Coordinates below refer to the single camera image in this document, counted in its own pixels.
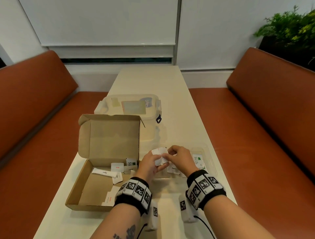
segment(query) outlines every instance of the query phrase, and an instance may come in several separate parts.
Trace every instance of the green plant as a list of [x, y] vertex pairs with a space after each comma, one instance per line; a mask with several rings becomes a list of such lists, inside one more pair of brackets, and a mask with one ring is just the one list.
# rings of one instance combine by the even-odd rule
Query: green plant
[[302, 15], [297, 10], [298, 7], [294, 6], [293, 11], [265, 18], [267, 24], [255, 32], [254, 36], [275, 37], [286, 46], [315, 49], [315, 10]]

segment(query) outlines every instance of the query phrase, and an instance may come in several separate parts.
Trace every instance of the clear plastic storage container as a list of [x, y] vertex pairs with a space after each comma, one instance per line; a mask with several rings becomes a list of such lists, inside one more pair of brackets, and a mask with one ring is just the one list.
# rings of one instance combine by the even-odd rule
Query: clear plastic storage container
[[[166, 147], [167, 149], [170, 148], [172, 145], [180, 145], [190, 150], [195, 163], [198, 164], [199, 161], [203, 161], [205, 170], [212, 174], [213, 176], [217, 176], [217, 170], [214, 166], [211, 154], [209, 152], [209, 148], [205, 143], [160, 143], [160, 144], [153, 144], [152, 149], [156, 149], [159, 147]], [[142, 160], [144, 155], [148, 152], [140, 152], [139, 159]], [[187, 178], [182, 174], [174, 174], [169, 173], [167, 170], [163, 170], [158, 172], [155, 175], [154, 181], [174, 181], [176, 183], [186, 182]]]
[[109, 95], [106, 96], [94, 111], [94, 114], [128, 114], [139, 115], [143, 121], [140, 124], [140, 140], [153, 140], [156, 125], [162, 120], [161, 101], [156, 95]]

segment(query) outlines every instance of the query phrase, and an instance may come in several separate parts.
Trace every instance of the wristband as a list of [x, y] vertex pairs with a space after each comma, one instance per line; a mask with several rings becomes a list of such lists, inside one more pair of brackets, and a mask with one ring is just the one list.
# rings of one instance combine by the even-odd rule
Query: wristband
[[192, 173], [187, 178], [187, 185], [186, 197], [196, 210], [198, 208], [203, 210], [206, 203], [215, 196], [226, 196], [223, 186], [205, 170]]
[[142, 216], [148, 214], [152, 200], [152, 193], [146, 181], [138, 177], [132, 177], [124, 183], [115, 196], [115, 205], [126, 203], [135, 206]]

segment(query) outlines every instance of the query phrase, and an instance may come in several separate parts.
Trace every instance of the leather bench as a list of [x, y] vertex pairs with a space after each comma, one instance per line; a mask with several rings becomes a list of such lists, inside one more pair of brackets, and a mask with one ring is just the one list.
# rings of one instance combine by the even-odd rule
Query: leather bench
[[57, 111], [0, 169], [0, 238], [31, 239], [77, 153], [79, 117], [107, 92], [74, 92], [53, 51], [1, 69], [0, 81], [0, 158]]
[[250, 48], [227, 85], [190, 93], [238, 205], [276, 238], [315, 238], [315, 73]]

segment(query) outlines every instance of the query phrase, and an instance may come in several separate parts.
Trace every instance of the black cable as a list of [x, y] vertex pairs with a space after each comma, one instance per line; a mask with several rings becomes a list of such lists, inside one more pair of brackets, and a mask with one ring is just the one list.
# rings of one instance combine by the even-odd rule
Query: black cable
[[214, 235], [212, 234], [212, 231], [210, 230], [210, 228], [208, 227], [208, 225], [207, 225], [200, 217], [194, 215], [194, 218], [198, 218], [200, 221], [202, 221], [202, 222], [206, 225], [206, 227], [208, 228], [208, 230], [209, 230], [209, 232], [211, 233], [213, 239], [215, 239], [215, 237], [214, 237]]
[[145, 226], [147, 226], [147, 225], [148, 225], [147, 223], [143, 224], [143, 227], [141, 228], [141, 230], [140, 230], [140, 232], [139, 232], [139, 234], [138, 234], [138, 236], [137, 236], [137, 239], [139, 239], [139, 236], [140, 236], [140, 234], [141, 234], [142, 230], [143, 230], [143, 229], [144, 229], [144, 227], [145, 227]]

